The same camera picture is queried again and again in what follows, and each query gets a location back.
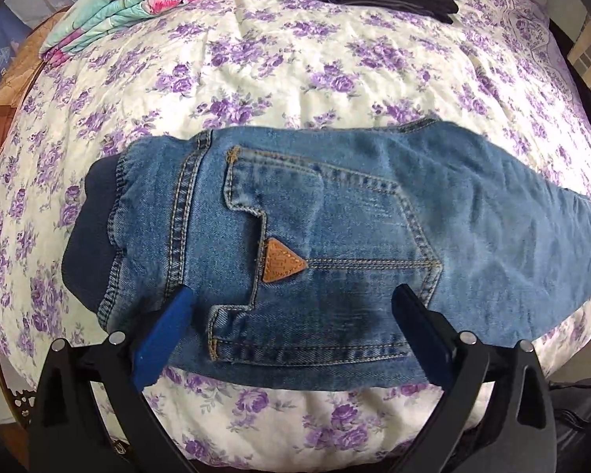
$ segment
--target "kangaroo pocket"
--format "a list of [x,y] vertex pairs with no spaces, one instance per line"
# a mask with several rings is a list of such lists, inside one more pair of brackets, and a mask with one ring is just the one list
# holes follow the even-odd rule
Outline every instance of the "kangaroo pocket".
[[398,183],[237,146],[224,198],[260,219],[260,235],[247,305],[212,308],[213,360],[304,366],[407,354],[392,292],[407,283],[428,303],[442,267]]

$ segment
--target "blue denim fabric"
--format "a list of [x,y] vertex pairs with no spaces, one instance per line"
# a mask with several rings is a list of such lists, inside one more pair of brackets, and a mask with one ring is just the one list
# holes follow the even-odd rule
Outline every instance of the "blue denim fabric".
[[[115,259],[102,301],[83,302],[113,331],[190,287],[197,309],[170,363],[219,380],[424,380],[391,312],[401,283],[502,346],[543,335],[591,297],[591,200],[452,123],[144,138],[105,176],[99,186],[117,182],[111,214],[91,180],[64,276],[68,257],[99,242],[80,229],[104,219]],[[268,238],[309,267],[263,282]]]

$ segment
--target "silver screw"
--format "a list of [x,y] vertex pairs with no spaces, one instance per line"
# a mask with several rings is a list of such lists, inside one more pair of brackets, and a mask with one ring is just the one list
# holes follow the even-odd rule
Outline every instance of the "silver screw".
[[521,347],[524,352],[534,352],[534,345],[528,340],[521,340],[519,342],[519,347]]
[[125,334],[121,330],[114,331],[108,338],[112,345],[120,345],[125,340]]
[[58,352],[59,350],[63,350],[64,347],[65,347],[65,340],[63,338],[56,339],[50,345],[50,348],[53,349],[55,352]]
[[474,345],[477,343],[477,336],[469,330],[464,330],[459,334],[459,340],[466,345]]

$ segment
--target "brown leather patch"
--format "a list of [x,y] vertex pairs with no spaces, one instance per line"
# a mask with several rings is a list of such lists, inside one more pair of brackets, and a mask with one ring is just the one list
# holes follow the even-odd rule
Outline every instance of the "brown leather patch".
[[275,238],[267,240],[263,282],[279,281],[306,270],[308,266],[306,261],[284,243]]

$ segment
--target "purple floral pattern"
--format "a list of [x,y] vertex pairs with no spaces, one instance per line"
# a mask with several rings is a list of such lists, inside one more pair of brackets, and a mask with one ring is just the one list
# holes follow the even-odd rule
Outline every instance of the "purple floral pattern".
[[[197,0],[45,69],[0,154],[0,350],[34,387],[55,336],[74,345],[104,338],[63,288],[58,262],[87,169],[141,137],[233,125],[394,127],[436,113],[591,196],[591,128],[542,11],[528,0],[459,4],[449,27],[318,0]],[[590,336],[591,300],[535,341],[544,371]],[[110,434],[122,438],[106,396],[95,394]],[[145,390],[186,456],[263,471],[398,455],[440,395],[416,383],[268,390],[175,368]],[[470,425],[480,417],[477,408]]]

